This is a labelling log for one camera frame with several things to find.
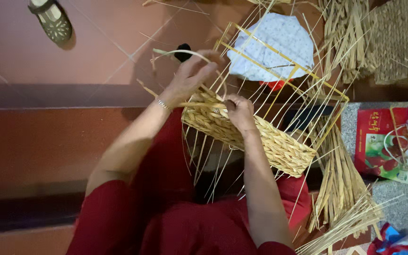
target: bracelet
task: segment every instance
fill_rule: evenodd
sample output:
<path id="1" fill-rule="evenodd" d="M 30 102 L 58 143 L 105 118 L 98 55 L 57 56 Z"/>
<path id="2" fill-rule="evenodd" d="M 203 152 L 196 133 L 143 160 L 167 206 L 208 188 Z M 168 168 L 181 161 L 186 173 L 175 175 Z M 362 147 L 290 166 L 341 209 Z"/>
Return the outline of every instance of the bracelet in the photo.
<path id="1" fill-rule="evenodd" d="M 172 109 L 171 109 L 169 106 L 167 106 L 167 105 L 165 104 L 165 102 L 161 101 L 160 99 L 157 99 L 157 101 L 158 101 L 158 104 L 159 104 L 161 107 L 163 107 L 164 109 L 166 109 L 166 110 L 172 112 Z"/>

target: right hand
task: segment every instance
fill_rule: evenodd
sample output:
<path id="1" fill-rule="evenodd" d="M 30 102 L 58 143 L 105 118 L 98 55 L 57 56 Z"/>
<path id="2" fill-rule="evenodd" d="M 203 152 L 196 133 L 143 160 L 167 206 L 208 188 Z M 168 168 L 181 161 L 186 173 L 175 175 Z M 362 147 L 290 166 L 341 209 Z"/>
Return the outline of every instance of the right hand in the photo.
<path id="1" fill-rule="evenodd" d="M 228 109 L 228 116 L 232 124 L 245 136 L 250 131 L 258 131 L 254 123 L 254 107 L 253 103 L 237 94 L 226 96 L 224 101 Z"/>
<path id="2" fill-rule="evenodd" d="M 219 64 L 223 62 L 220 54 L 212 50 L 199 50 L 199 54 L 208 58 L 210 63 L 202 60 L 201 57 L 193 55 L 189 60 L 180 65 L 178 71 L 169 86 L 162 92 L 159 99 L 168 107 L 175 108 L 181 102 L 185 102 L 196 92 L 199 85 L 205 81 L 211 73 L 217 70 Z"/>

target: green shoe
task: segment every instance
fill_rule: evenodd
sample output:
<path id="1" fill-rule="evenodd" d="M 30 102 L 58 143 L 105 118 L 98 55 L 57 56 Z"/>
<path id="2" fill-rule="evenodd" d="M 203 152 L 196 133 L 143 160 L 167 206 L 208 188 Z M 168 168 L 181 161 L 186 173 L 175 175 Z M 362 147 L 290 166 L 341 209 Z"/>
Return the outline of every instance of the green shoe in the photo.
<path id="1" fill-rule="evenodd" d="M 72 25 L 56 0 L 29 0 L 28 9 L 35 14 L 48 38 L 62 46 L 72 36 Z"/>

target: floral white fabric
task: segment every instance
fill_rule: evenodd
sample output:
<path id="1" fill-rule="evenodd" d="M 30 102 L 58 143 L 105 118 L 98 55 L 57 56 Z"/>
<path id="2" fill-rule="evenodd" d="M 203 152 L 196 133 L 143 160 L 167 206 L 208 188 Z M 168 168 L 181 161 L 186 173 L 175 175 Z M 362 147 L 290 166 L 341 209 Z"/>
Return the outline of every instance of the floral white fabric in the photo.
<path id="1" fill-rule="evenodd" d="M 247 30 L 253 32 L 259 22 L 261 22 L 261 24 L 255 33 L 257 38 L 303 67 L 308 66 L 312 68 L 314 66 L 313 42 L 308 32 L 298 22 L 297 17 L 269 13 L 262 21 L 258 21 Z M 247 39 L 248 35 L 246 33 L 239 32 L 234 48 L 238 51 L 242 51 Z M 267 68 L 272 68 L 272 72 L 276 72 L 284 79 L 289 76 L 294 68 L 293 66 L 277 67 L 291 63 L 255 39 L 251 39 L 248 44 L 246 44 L 243 53 L 259 64 Z M 258 67 L 246 58 L 239 56 L 232 50 L 228 51 L 228 57 L 231 60 L 230 74 L 246 77 L 247 80 L 251 81 L 271 82 L 278 80 L 273 74 Z M 305 71 L 298 69 L 292 78 L 301 77 L 305 74 Z"/>

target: woman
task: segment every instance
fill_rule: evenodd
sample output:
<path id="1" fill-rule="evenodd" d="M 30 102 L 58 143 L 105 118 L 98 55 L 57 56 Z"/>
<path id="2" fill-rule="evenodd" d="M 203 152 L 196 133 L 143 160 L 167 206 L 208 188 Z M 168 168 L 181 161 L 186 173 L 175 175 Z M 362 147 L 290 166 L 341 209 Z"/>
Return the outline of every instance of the woman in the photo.
<path id="1" fill-rule="evenodd" d="M 241 96 L 230 95 L 225 104 L 244 139 L 246 197 L 193 203 L 181 109 L 171 109 L 221 63 L 216 52 L 199 53 L 213 62 L 197 56 L 185 61 L 102 156 L 89 177 L 68 254 L 294 254 L 288 217 L 303 178 L 275 182 L 253 105 Z M 306 186 L 298 198 L 291 226 L 310 211 Z"/>

